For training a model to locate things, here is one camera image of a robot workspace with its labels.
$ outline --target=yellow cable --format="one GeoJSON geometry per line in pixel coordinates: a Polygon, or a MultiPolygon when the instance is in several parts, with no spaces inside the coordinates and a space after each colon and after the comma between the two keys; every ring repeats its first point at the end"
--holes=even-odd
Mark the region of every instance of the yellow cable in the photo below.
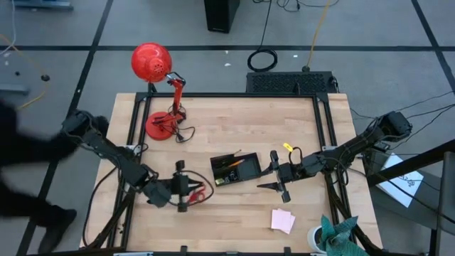
{"type": "Polygon", "coordinates": [[[318,37],[319,29],[321,28],[322,23],[324,22],[324,19],[326,19],[326,14],[327,14],[327,10],[328,10],[329,6],[330,6],[330,0],[327,0],[327,4],[324,7],[322,17],[319,20],[318,27],[316,28],[316,32],[314,32],[313,43],[311,44],[310,56],[308,57],[308,62],[306,63],[307,67],[310,67],[311,57],[313,57],[313,48],[314,48],[314,45],[316,44],[316,38],[318,37]]]}
{"type": "MultiPolygon", "coordinates": [[[[22,58],[25,58],[41,75],[46,75],[47,73],[45,72],[44,68],[42,68],[36,61],[34,61],[32,58],[30,58],[29,56],[27,56],[25,53],[23,53],[22,51],[20,51],[16,46],[12,45],[11,44],[11,41],[4,35],[0,34],[0,38],[3,39],[3,41],[7,42],[8,45],[11,45],[11,47],[22,57],[22,58]]],[[[48,90],[49,86],[50,86],[50,83],[49,82],[46,82],[46,81],[43,81],[44,82],[44,91],[38,95],[37,97],[33,98],[32,100],[30,100],[29,102],[26,102],[24,104],[22,104],[21,106],[18,107],[18,110],[22,110],[28,106],[30,106],[31,104],[33,104],[34,102],[38,101],[39,99],[41,99],[44,94],[46,93],[46,91],[48,90]]]]}

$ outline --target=white paper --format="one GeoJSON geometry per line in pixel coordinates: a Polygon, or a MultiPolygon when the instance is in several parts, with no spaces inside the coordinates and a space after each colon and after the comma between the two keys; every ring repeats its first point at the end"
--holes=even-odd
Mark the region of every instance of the white paper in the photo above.
{"type": "MultiPolygon", "coordinates": [[[[381,170],[394,166],[395,164],[401,163],[402,161],[403,160],[399,156],[392,153],[381,170]]],[[[404,176],[393,178],[390,181],[399,186],[402,190],[406,191],[408,194],[414,196],[423,178],[424,177],[418,171],[413,171],[404,176]]],[[[401,192],[390,182],[384,181],[376,186],[384,191],[387,195],[392,196],[396,201],[400,202],[406,208],[410,206],[412,198],[401,192]]]]}

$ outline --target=white pot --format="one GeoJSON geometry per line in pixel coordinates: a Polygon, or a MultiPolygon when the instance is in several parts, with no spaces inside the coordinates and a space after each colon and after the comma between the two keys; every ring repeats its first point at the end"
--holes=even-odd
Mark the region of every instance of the white pot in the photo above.
{"type": "Polygon", "coordinates": [[[310,245],[310,248],[314,251],[314,252],[318,252],[318,253],[323,253],[323,254],[326,254],[326,252],[324,252],[323,250],[319,249],[318,245],[317,245],[317,242],[316,242],[316,232],[321,229],[322,227],[321,226],[318,226],[318,227],[315,227],[315,228],[311,228],[309,231],[308,231],[308,235],[306,236],[307,240],[308,240],[308,244],[310,245]]]}

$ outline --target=pink sticky note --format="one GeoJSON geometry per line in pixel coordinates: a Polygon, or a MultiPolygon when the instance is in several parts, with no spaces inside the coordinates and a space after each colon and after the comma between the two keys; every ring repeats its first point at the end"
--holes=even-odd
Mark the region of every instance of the pink sticky note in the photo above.
{"type": "Polygon", "coordinates": [[[284,210],[272,210],[272,228],[291,230],[291,213],[284,210]]]}
{"type": "Polygon", "coordinates": [[[285,232],[286,234],[289,235],[289,234],[291,233],[291,229],[292,229],[292,226],[294,225],[294,221],[295,221],[295,220],[296,220],[296,216],[291,215],[291,219],[290,219],[290,229],[288,229],[288,230],[282,230],[282,229],[281,229],[281,231],[283,231],[283,232],[285,232]]]}

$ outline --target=red desk lamp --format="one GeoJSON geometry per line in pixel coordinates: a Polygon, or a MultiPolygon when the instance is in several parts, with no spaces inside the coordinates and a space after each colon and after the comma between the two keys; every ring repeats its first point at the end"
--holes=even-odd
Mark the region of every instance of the red desk lamp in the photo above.
{"type": "Polygon", "coordinates": [[[186,113],[180,111],[180,100],[186,81],[177,73],[171,72],[171,55],[158,43],[144,43],[134,50],[131,64],[134,73],[139,78],[149,83],[161,82],[168,78],[167,83],[176,89],[171,106],[172,110],[155,112],[147,119],[147,134],[155,140],[165,140],[175,134],[177,142],[182,142],[183,137],[178,133],[177,125],[186,119],[186,113]]]}

